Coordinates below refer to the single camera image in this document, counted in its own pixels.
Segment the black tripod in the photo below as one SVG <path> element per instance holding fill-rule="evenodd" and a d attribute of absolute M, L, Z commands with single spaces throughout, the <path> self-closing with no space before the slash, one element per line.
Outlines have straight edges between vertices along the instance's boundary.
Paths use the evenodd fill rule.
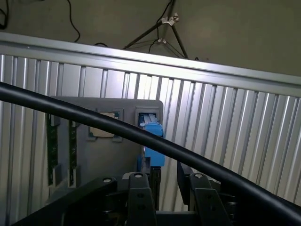
<path fill-rule="evenodd" d="M 126 49 L 130 49 L 130 47 L 132 47 L 133 45 L 139 44 L 140 41 L 145 38 L 146 36 L 148 36 L 150 33 L 152 33 L 153 31 L 156 31 L 156 39 L 154 39 L 152 41 L 152 43 L 149 45 L 149 50 L 148 53 L 150 53 L 151 48 L 158 43 L 157 40 L 160 38 L 165 39 L 164 37 L 160 37 L 159 36 L 159 28 L 161 26 L 168 26 L 171 28 L 172 33 L 177 41 L 177 44 L 180 47 L 180 50 L 177 50 L 170 42 L 167 41 L 167 44 L 163 44 L 167 49 L 169 49 L 175 56 L 177 57 L 181 57 L 184 59 L 188 59 L 188 53 L 184 47 L 184 44 L 180 38 L 180 35 L 176 29 L 175 24 L 173 26 L 170 26 L 168 24 L 162 24 L 161 19 L 165 18 L 165 17 L 171 17 L 175 14 L 174 12 L 174 6 L 175 6 L 176 0 L 169 0 L 169 2 L 167 3 L 166 7 L 164 8 L 163 13 L 161 14 L 161 16 L 157 19 L 157 21 L 155 22 L 155 24 L 150 27 L 149 29 L 147 29 L 145 32 L 143 32 L 142 34 L 140 34 L 138 37 L 136 37 L 134 40 L 132 40 L 131 42 L 129 42 L 128 44 L 126 44 L 122 49 L 126 50 Z"/>

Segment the blue plastic connector block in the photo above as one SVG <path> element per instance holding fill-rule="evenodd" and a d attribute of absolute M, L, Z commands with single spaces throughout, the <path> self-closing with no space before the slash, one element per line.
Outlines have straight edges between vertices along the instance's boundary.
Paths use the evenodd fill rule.
<path fill-rule="evenodd" d="M 138 116 L 138 125 L 140 128 L 159 137 L 165 137 L 163 127 L 156 113 L 139 113 Z M 143 161 L 147 158 L 150 162 L 150 167 L 163 167 L 165 165 L 165 156 L 163 154 L 143 146 L 142 153 L 137 160 L 137 169 L 139 171 L 142 171 Z"/>

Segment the silver CPU chip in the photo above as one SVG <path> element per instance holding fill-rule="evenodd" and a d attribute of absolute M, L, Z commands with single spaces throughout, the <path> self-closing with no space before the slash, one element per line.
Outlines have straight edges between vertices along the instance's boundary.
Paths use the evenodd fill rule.
<path fill-rule="evenodd" d="M 114 119 L 120 119 L 120 112 L 99 112 L 99 114 L 106 115 L 108 117 L 114 118 Z M 123 138 L 120 136 L 117 136 L 115 134 L 93 128 L 88 127 L 87 131 L 87 141 L 96 141 L 97 139 L 109 139 L 111 138 L 112 142 L 122 142 Z"/>

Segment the aluminium table frame rail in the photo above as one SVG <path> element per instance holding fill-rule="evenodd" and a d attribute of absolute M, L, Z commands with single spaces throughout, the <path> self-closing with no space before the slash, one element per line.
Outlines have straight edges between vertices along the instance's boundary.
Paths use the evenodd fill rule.
<path fill-rule="evenodd" d="M 0 32 L 0 54 L 301 97 L 301 77 Z"/>

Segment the green RAM stick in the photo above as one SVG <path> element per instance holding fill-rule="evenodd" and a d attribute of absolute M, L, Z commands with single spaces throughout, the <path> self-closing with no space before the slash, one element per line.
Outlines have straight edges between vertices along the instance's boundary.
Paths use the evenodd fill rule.
<path fill-rule="evenodd" d="M 48 158 L 48 185 L 57 186 L 57 166 L 58 166 L 58 136 L 57 125 L 53 123 L 53 117 L 47 114 L 47 158 Z"/>
<path fill-rule="evenodd" d="M 69 181 L 68 187 L 77 187 L 77 124 L 69 120 Z"/>

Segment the grey parts rack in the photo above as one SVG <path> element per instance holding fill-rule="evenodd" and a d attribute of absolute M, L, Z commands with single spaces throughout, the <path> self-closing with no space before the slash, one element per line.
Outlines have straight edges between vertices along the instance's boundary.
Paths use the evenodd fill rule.
<path fill-rule="evenodd" d="M 156 113 L 160 124 L 163 124 L 163 103 L 159 100 L 119 99 L 96 97 L 60 97 L 65 101 L 88 110 L 99 112 L 120 112 L 120 121 L 138 125 L 139 113 Z M 119 178 L 126 173 L 139 171 L 137 160 L 142 153 L 143 145 L 123 138 L 122 142 L 109 139 L 87 141 L 87 125 L 77 123 L 77 187 L 68 187 L 69 181 L 69 120 L 53 117 L 57 125 L 58 166 L 57 186 L 49 186 L 50 196 L 47 203 L 52 203 L 72 190 L 88 183 L 97 177 Z M 162 167 L 150 167 L 148 158 L 143 161 L 145 173 L 156 173 L 160 178 Z"/>

